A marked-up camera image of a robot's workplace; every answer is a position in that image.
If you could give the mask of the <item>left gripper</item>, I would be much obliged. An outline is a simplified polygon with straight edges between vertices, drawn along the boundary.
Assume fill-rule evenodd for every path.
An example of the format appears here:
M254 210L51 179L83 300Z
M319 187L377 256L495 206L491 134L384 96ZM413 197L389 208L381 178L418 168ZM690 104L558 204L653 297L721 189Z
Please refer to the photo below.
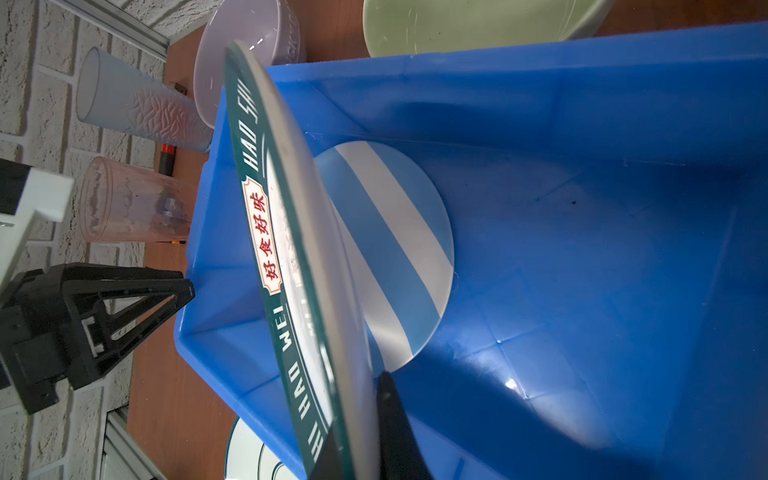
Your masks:
M17 274L1 290L1 366L28 414L56 383L103 378L195 297L179 271L93 264Z

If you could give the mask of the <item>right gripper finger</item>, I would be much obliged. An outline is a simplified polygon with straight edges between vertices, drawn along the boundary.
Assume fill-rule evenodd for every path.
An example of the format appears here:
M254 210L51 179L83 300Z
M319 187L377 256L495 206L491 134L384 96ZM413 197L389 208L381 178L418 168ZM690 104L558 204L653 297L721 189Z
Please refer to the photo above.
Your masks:
M432 480L389 372L383 372L378 379L376 406L380 478Z

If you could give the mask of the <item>green rimmed white plate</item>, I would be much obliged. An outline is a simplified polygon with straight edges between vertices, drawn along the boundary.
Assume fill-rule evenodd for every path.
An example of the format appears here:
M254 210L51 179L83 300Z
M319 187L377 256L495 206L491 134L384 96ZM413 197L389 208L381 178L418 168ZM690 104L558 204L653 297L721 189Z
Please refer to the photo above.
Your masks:
M224 82L262 303L304 469L376 479L372 360L336 214L294 115L242 41L226 47Z

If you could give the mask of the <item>light green bowl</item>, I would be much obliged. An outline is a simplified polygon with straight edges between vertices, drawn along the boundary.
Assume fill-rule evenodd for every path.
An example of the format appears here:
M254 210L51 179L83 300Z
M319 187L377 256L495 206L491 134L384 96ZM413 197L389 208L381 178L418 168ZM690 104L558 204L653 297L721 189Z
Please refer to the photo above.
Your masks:
M372 57L456 52L588 38L605 0L365 0Z

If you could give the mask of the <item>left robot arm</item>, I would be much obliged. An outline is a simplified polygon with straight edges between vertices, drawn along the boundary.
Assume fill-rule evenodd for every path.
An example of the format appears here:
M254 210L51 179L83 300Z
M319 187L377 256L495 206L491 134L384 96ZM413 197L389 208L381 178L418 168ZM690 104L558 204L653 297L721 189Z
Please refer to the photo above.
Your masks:
M59 401L56 385L102 379L195 297L179 271L86 263L16 273L37 219L61 222L73 178L1 162L1 385L28 414Z

